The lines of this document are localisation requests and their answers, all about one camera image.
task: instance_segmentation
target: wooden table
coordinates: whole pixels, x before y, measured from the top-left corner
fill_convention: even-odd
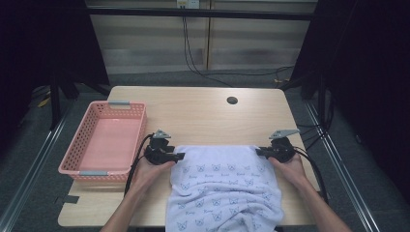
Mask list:
[[[238,102],[230,104],[227,98]],[[114,87],[109,101],[140,101],[147,104],[146,134],[162,129],[171,134],[169,145],[257,145],[269,146],[276,130],[296,129],[281,90],[245,88]],[[299,134],[290,135],[294,146],[303,148]],[[310,164],[304,160],[308,178],[319,189]],[[131,226],[164,226],[167,197],[171,192],[170,172],[152,185]],[[303,200],[280,172],[282,226],[313,224]],[[69,195],[76,204],[63,206],[58,222],[62,226],[103,226],[124,194],[125,184],[73,182]]]

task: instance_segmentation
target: pink plastic basket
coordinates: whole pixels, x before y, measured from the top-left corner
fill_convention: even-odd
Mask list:
[[[126,182],[146,121],[145,103],[91,102],[59,172],[78,181]]]

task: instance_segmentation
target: forearm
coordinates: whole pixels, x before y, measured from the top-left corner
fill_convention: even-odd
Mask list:
[[[117,210],[105,224],[101,231],[127,231],[133,213],[144,196],[147,186],[144,183],[135,183],[130,188]]]
[[[296,187],[313,214],[319,231],[351,231],[320,195],[317,194],[308,179],[301,180]]]

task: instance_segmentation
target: patterned towel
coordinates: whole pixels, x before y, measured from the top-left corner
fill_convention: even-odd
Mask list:
[[[283,218],[273,166],[256,146],[180,146],[166,231],[274,231]]]

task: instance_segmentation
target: electrical outlet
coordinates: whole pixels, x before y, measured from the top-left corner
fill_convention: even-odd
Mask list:
[[[188,7],[188,1],[184,0],[177,0],[177,8],[178,9],[183,9]]]
[[[199,0],[188,0],[189,9],[199,9]]]

